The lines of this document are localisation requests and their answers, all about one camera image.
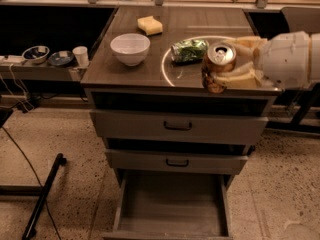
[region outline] ceramic bowl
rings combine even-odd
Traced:
[[[150,40],[141,34],[124,34],[114,38],[110,47],[113,55],[123,64],[136,66],[147,57]]]
[[[33,64],[41,64],[47,60],[50,50],[43,45],[33,46],[22,53],[22,57]]]
[[[68,65],[73,59],[74,55],[71,51],[60,51],[52,54],[48,62],[53,66],[60,67]]]

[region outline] cabinet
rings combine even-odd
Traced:
[[[241,10],[189,8],[188,17],[182,10],[120,7],[81,81],[121,187],[113,232],[105,232],[104,239],[232,239],[226,191],[280,91],[211,94],[201,86],[198,69],[193,81],[168,84],[161,59],[169,42],[207,34],[208,28],[224,27],[231,36],[250,31]],[[110,40],[137,32],[136,17],[150,14],[171,28],[150,37],[150,56],[128,68],[111,55]]]

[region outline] white cup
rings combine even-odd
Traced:
[[[72,50],[74,56],[76,56],[77,62],[80,67],[89,66],[88,49],[85,46],[78,46]]]

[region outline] tiled floor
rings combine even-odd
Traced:
[[[58,153],[68,162],[48,197],[61,239],[101,239],[112,230],[119,186],[88,110],[14,112],[5,129],[44,184]],[[37,185],[28,163],[0,130],[0,184]],[[265,130],[228,190],[235,240],[319,240],[319,135]],[[0,240],[21,239],[34,197],[0,197]],[[46,209],[34,239],[58,239]]]

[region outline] white object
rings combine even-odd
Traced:
[[[127,66],[140,64],[148,55],[150,40],[140,34],[124,34],[114,38],[110,47],[113,55]]]
[[[307,87],[309,40],[302,31],[274,37],[260,49],[257,68],[280,88]]]
[[[4,59],[4,63],[23,63],[25,58],[22,56],[9,55],[8,58]]]
[[[311,35],[310,81],[320,82],[320,33]]]
[[[213,78],[215,83],[228,88],[255,89],[259,85],[252,62],[230,72],[218,73]]]
[[[89,66],[88,49],[85,46],[78,46],[72,50],[80,67]]]
[[[153,16],[139,18],[138,27],[146,32],[147,36],[155,35],[163,32],[163,26],[160,21],[157,21]]]

